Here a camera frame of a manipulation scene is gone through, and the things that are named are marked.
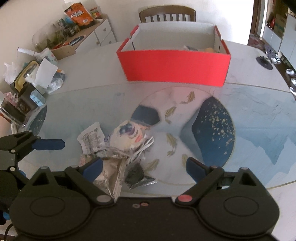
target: robotic arm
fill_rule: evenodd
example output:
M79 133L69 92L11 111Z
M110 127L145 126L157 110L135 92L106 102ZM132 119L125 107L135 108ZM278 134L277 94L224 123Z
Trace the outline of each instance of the robotic arm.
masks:
M9 154L16 149L2 143L12 136L0 138ZM29 139L30 147L38 140ZM62 172L41 167L30 180L15 163L0 171L0 209L9 212L15 240L275 240L279 208L248 168L225 172L189 158L186 170L197 184L175 202L120 197L116 203L91 183L93 170L102 171L100 159Z

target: open cardboard box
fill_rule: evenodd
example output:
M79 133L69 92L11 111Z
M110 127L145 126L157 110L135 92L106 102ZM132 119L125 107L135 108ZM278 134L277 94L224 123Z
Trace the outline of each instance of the open cardboard box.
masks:
M184 50L213 48L216 53ZM117 50L128 81L179 82L223 86L230 52L214 24L141 23Z

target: metal rivet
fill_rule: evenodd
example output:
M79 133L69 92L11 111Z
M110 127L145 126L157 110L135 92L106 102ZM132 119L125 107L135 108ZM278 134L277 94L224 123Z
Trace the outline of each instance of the metal rivet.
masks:
M137 203L134 203L134 204L132 205L132 207L133 207L133 208L140 208L141 205L140 205L140 204L137 204Z
M108 196L108 195L100 195L100 196L97 196L96 200L98 202L110 202L111 201L111 197Z
M147 207L147 206L149 206L149 203L147 203L147 202L141 202L141 206L142 207Z
M193 200L193 198L190 195L181 195L178 197L178 200L180 202L191 202Z

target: black cable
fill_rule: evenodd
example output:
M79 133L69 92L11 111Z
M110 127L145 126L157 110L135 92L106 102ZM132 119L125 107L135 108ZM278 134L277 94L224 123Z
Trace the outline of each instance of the black cable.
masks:
M10 228L13 226L13 224L11 223L10 225L8 225L6 231L5 231L5 234L4 234L4 238L3 238L3 241L6 241L7 239L7 234L8 234L8 231L10 230Z

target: black disc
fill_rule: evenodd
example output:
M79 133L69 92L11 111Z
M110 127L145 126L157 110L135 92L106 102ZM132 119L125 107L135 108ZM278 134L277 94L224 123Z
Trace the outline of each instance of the black disc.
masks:
M257 57L256 60L262 67L269 69L269 70L273 70L272 64L267 59Z
M279 210L271 196L228 188L206 195L198 205L202 219L212 228L234 237L265 234L277 222Z
M52 237L79 227L89 215L90 204L78 192L40 185L31 193L20 194L9 211L13 225L20 231Z

